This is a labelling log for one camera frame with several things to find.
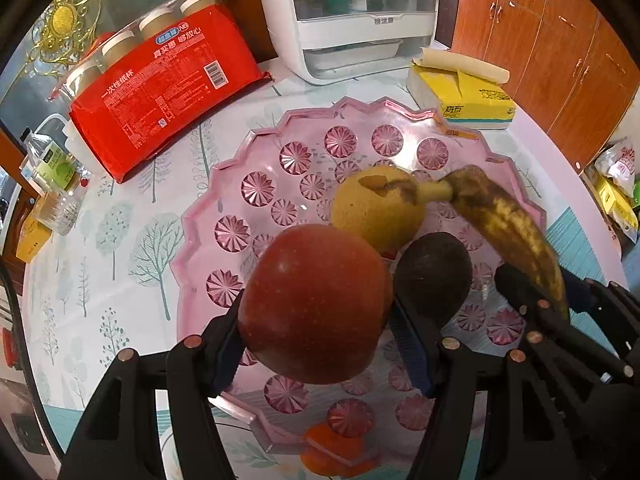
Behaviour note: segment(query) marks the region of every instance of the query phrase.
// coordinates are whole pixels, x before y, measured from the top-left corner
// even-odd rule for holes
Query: yellow tissue box
[[[411,66],[407,88],[420,108],[438,108],[452,123],[468,128],[507,128],[516,113],[497,84],[464,72]]]
[[[22,224],[20,230],[20,238],[18,240],[18,248],[15,250],[15,256],[27,264],[30,264],[34,256],[49,240],[51,229],[38,222],[33,212],[29,213]]]

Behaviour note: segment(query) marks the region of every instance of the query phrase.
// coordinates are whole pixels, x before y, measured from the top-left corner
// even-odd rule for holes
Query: table
[[[363,102],[388,96],[411,108],[407,70],[363,76],[315,87],[267,62],[275,82],[242,96],[205,117],[173,146],[122,185],[94,179],[78,222],[66,236],[54,235],[28,266],[22,316],[31,365],[47,417],[66,448],[75,424],[117,352],[165,351],[176,343],[178,286],[164,260],[148,276],[129,273],[136,249],[153,222],[174,222],[207,189],[211,165],[231,158],[251,128],[274,126],[285,110],[331,105],[344,95]],[[547,235],[561,263],[581,277],[625,284],[619,256],[597,206],[579,177],[535,123],[518,109],[507,130],[485,130],[494,152],[510,156],[529,197],[547,211]],[[593,321],[575,316],[582,330],[603,340]],[[504,349],[487,349],[504,352]],[[168,477],[181,478],[165,395],[158,394],[158,425]],[[216,422],[239,478],[320,478],[297,456],[272,456],[260,449],[238,421],[215,411]],[[470,445],[479,452],[479,436]],[[468,472],[463,471],[461,478]],[[386,467],[367,479],[404,478]]]

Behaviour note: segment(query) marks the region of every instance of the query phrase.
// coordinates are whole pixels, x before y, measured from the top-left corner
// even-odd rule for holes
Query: white appliance
[[[438,0],[262,0],[273,46],[317,85],[409,66],[430,46]]]

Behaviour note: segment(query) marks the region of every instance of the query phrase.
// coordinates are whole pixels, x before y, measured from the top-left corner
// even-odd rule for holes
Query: tablecloth
[[[180,216],[206,191],[209,168],[231,158],[251,128],[274,126],[285,110],[324,107],[345,95],[363,102],[388,96],[417,108],[404,84],[406,74],[402,69],[324,87],[289,75],[204,117],[124,184],[108,176],[91,181],[75,227],[66,237],[54,235],[28,266],[22,301],[36,385],[63,448],[119,350],[133,347],[147,354],[175,345],[178,286],[168,263],[184,241]],[[546,210],[548,236],[561,259],[564,255],[562,263],[583,277],[602,279],[566,197],[540,163],[509,130],[483,133],[492,150],[513,158],[530,199]],[[169,241],[165,250],[143,258],[145,243],[157,236]],[[590,320],[580,322],[602,340]],[[487,352],[504,352],[485,346]],[[158,394],[158,410],[165,463],[170,478],[178,479],[165,394]],[[222,412],[215,415],[239,478],[315,477],[298,457],[264,453],[247,427]],[[469,447],[475,448],[477,438]],[[369,472],[367,479],[405,475],[388,466]]]

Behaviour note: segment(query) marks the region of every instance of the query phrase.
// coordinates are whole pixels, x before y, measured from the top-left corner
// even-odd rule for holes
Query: dark avocado
[[[394,290],[442,328],[464,303],[471,279],[471,258],[462,242],[449,233],[430,233],[402,254]]]

